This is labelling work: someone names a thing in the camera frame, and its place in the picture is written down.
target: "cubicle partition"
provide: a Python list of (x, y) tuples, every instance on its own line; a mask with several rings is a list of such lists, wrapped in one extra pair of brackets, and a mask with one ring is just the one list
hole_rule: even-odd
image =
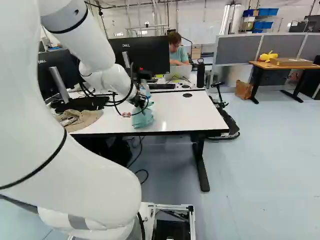
[(249, 61), (256, 61), (262, 53), (268, 53), (271, 50), (278, 53), (280, 58), (303, 58), (313, 61), (316, 55), (320, 55), (320, 33), (218, 35), (215, 42), (212, 73), (217, 72), (217, 69), (228, 69), (228, 73), (220, 77), (219, 81), (228, 82), (227, 86), (233, 89), (237, 75), (247, 76), (247, 79), (239, 79), (244, 82), (249, 81), (252, 70)]

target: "standing desk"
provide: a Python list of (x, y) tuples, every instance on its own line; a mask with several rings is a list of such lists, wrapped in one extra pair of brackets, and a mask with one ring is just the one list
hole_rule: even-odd
[[(154, 102), (154, 122), (147, 127), (134, 129), (130, 118), (120, 116), (114, 107), (105, 107), (102, 117), (96, 122), (72, 132), (71, 135), (81, 138), (188, 134), (192, 136), (200, 188), (203, 192), (209, 192), (210, 185), (203, 160), (204, 141), (206, 136), (221, 136), (229, 132), (224, 119), (205, 90), (153, 93), (150, 100)], [(133, 108), (134, 106), (126, 101), (118, 105), (120, 112), (132, 112)]]
[[(320, 65), (313, 64), (312, 66), (278, 66), (274, 65), (270, 62), (264, 62), (264, 61), (249, 61), (250, 64), (253, 65), (253, 71), (256, 71), (255, 78), (253, 79), (253, 88), (251, 92), (251, 97), (249, 98), (252, 102), (255, 104), (259, 104), (258, 100), (256, 99), (256, 93), (258, 90), (258, 87), (262, 80), (262, 74), (266, 70), (288, 70), (288, 69), (320, 69)], [(298, 93), (300, 92), (300, 89), (303, 85), (303, 78), (300, 78), (293, 93), (290, 93), (285, 90), (281, 90), (282, 93), (285, 95), (293, 98), (294, 100), (298, 101), (299, 103), (303, 103), (304, 101), (298, 97)]]

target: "black desk leg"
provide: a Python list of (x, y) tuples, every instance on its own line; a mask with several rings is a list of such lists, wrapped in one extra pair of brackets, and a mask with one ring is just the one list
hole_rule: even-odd
[(298, 94), (300, 92), (300, 89), (301, 89), (303, 83), (304, 83), (304, 74), (302, 74), (302, 76), (300, 77), (298, 83), (296, 84), (296, 87), (295, 87), (293, 93), (290, 93), (290, 92), (288, 92), (286, 90), (280, 90), (280, 91), (282, 93), (284, 93), (285, 95), (293, 98), (294, 100), (296, 100), (296, 101), (298, 101), (299, 103), (302, 104), (304, 101), (300, 97), (298, 97)]
[(253, 73), (252, 73), (253, 88), (252, 88), (252, 91), (251, 91), (251, 97), (249, 99), (252, 102), (254, 102), (255, 104), (259, 104), (258, 100), (256, 99), (256, 93), (257, 93), (258, 87), (260, 86), (263, 73), (264, 73), (264, 69), (263, 68), (260, 68), (260, 67), (257, 67), (257, 66), (253, 66)]
[(195, 158), (196, 169), (198, 171), (201, 191), (209, 192), (210, 185), (208, 181), (204, 159), (202, 157), (202, 153), (204, 151), (204, 144), (205, 144), (205, 136), (199, 135), (197, 136), (196, 142), (192, 144), (192, 150)]

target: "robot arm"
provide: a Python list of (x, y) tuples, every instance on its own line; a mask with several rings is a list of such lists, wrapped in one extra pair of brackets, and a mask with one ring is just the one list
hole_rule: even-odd
[[(129, 93), (131, 79), (115, 64), (115, 54), (83, 0), (40, 0), (39, 10), (42, 25), (81, 60), (84, 80), (97, 89), (111, 87), (122, 96)], [(137, 94), (134, 86), (128, 99)]]
[[(126, 239), (141, 205), (139, 180), (79, 145), (45, 106), (37, 83), (38, 7), (42, 24), (83, 62), (83, 70), (101, 74), (96, 84), (108, 82), (122, 95), (130, 89), (129, 77), (115, 64), (110, 44), (82, 0), (4, 2), (0, 194), (61, 214), (60, 223), (81, 218), (86, 228), (72, 232), (75, 236)], [(133, 88), (130, 98), (136, 94)]]

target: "person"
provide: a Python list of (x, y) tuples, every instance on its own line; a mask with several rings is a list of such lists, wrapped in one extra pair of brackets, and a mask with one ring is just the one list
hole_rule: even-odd
[(168, 35), (170, 66), (189, 65), (189, 58), (186, 50), (181, 45), (181, 35), (172, 31)]

